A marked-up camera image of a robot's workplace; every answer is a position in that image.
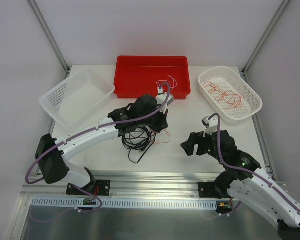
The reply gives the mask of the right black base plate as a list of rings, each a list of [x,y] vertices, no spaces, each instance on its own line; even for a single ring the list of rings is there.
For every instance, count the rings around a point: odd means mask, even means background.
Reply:
[[[218,193],[213,182],[199,182],[198,183],[199,198],[216,198]]]

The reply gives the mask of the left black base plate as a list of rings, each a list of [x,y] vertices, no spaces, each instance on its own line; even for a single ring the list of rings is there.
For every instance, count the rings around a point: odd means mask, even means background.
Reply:
[[[111,181],[110,180],[95,180],[90,182],[87,186],[77,189],[72,184],[67,185],[66,195],[69,196],[109,196],[111,189]]]

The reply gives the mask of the red plastic bin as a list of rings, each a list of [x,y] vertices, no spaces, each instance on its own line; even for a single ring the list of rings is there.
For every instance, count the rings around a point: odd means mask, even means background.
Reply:
[[[175,99],[191,93],[188,59],[185,56],[117,57],[114,93],[120,99],[136,99],[144,94],[156,96],[160,84],[170,84]]]

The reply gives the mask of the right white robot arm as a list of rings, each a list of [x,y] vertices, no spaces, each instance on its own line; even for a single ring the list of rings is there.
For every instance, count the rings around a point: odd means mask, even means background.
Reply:
[[[192,132],[180,145],[188,156],[209,155],[224,171],[213,182],[198,184],[201,198],[235,198],[266,219],[282,240],[300,240],[300,204],[268,176],[251,155],[238,149],[226,130]]]

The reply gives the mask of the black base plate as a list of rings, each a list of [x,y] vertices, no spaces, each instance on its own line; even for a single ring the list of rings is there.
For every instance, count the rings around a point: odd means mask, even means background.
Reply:
[[[213,182],[199,182],[198,183],[199,198],[216,198],[218,193]]]
[[[111,181],[110,180],[95,180],[90,182],[87,186],[77,189],[72,184],[67,185],[66,195],[69,196],[109,196],[111,189]]]

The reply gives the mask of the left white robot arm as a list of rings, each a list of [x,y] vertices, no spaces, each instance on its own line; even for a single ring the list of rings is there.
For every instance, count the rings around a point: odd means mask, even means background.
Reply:
[[[87,167],[78,167],[70,160],[89,148],[106,141],[124,137],[138,128],[146,127],[159,133],[168,127],[168,93],[157,97],[145,94],[134,103],[118,108],[86,130],[53,138],[44,135],[39,142],[35,159],[46,184],[66,182],[72,190],[85,195],[96,194],[97,181]]]

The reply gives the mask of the aluminium mounting rail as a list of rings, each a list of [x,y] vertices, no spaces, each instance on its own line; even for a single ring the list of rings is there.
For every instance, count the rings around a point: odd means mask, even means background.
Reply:
[[[198,199],[198,182],[213,182],[220,173],[169,173],[92,170],[97,180],[110,180],[109,196],[139,199]],[[66,182],[23,184],[23,196],[66,196]]]

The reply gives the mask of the white oval perforated basket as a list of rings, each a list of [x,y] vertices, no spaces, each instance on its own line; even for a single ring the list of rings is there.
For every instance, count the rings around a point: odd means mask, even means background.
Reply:
[[[201,73],[198,84],[205,100],[227,123],[240,123],[263,107],[260,96],[230,67],[217,66]]]

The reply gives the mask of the translucent white rectangular basket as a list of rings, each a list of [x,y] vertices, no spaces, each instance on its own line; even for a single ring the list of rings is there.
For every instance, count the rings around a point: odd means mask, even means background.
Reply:
[[[114,84],[84,69],[41,96],[39,104],[63,128],[76,128],[109,102],[114,91]]]

